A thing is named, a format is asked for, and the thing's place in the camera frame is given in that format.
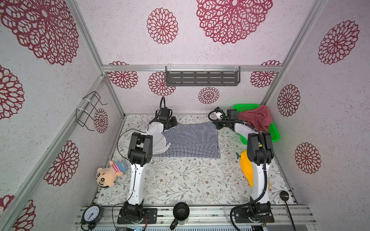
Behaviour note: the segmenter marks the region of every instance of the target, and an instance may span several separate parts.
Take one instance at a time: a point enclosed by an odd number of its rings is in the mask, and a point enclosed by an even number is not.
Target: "green plastic basket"
[[[236,109],[239,112],[243,111],[249,111],[258,108],[260,105],[259,104],[252,104],[252,103],[241,103],[241,104],[235,104],[233,109]],[[274,122],[272,122],[269,126],[269,133],[271,134],[271,139],[273,142],[277,142],[280,139],[280,134],[278,129],[276,128]],[[248,144],[248,140],[240,135],[240,139],[242,140],[243,144]]]

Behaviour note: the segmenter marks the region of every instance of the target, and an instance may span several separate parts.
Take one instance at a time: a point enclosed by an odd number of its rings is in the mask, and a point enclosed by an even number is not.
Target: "red flower pattern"
[[[36,206],[33,204],[33,200],[29,200],[27,207],[23,209],[20,217],[14,223],[13,231],[30,231],[33,227],[33,222],[36,218],[35,212]]]
[[[343,21],[329,30],[319,46],[319,59],[333,64],[349,54],[359,38],[359,26],[354,21]]]
[[[79,155],[76,145],[68,140],[44,176],[47,184],[61,186],[67,183],[76,172],[80,161]]]
[[[76,24],[63,0],[0,0],[0,15],[19,44],[37,58],[64,65],[77,55]]]
[[[261,65],[280,65],[281,63],[276,60],[269,60],[263,62]],[[250,82],[253,86],[262,88],[270,85],[272,79],[275,77],[276,72],[274,71],[254,71],[250,76]]]
[[[125,62],[114,61],[110,65],[128,65]],[[110,71],[107,72],[109,79],[121,88],[133,88],[138,83],[136,71]]]
[[[319,151],[310,143],[298,145],[294,154],[298,167],[305,173],[315,173],[321,167]]]
[[[13,200],[14,196],[6,195],[0,199],[0,215],[5,211],[6,207],[8,207],[11,200]]]
[[[104,133],[108,128],[108,116],[104,109],[99,108],[94,115],[94,126],[99,133]]]
[[[288,84],[280,91],[277,98],[277,108],[283,116],[291,116],[298,109],[299,100],[298,88],[295,85]]]
[[[161,96],[170,95],[176,89],[175,86],[167,86],[166,73],[163,71],[153,73],[149,77],[148,85],[152,92]]]
[[[179,30],[175,16],[167,9],[157,8],[147,20],[150,37],[159,44],[172,42]]]
[[[196,0],[199,26],[214,42],[236,43],[255,32],[272,0]]]
[[[211,104],[216,102],[219,96],[220,93],[216,88],[208,86],[199,92],[198,99],[204,104]]]
[[[24,91],[18,78],[0,65],[0,120],[17,114],[24,102]]]

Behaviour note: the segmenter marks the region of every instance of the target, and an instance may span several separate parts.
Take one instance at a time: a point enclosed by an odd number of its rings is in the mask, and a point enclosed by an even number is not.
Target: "zip tie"
[[[78,108],[78,109],[83,110],[83,111],[85,111],[87,113],[87,111],[85,109],[82,109],[82,108]]]

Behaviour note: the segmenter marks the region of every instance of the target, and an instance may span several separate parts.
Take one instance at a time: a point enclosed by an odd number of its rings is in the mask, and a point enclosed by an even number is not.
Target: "black cup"
[[[184,202],[179,202],[174,206],[174,221],[172,222],[171,226],[169,227],[171,230],[174,230],[176,226],[184,225],[188,221],[189,217],[189,206]]]

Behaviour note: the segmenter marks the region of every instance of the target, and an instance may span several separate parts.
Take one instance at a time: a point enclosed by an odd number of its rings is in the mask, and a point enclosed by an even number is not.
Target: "stuffed toy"
[[[114,182],[119,176],[123,176],[126,172],[127,164],[122,159],[116,162],[109,161],[110,167],[108,168],[98,168],[98,173],[96,174],[96,182],[102,188],[113,187]]]

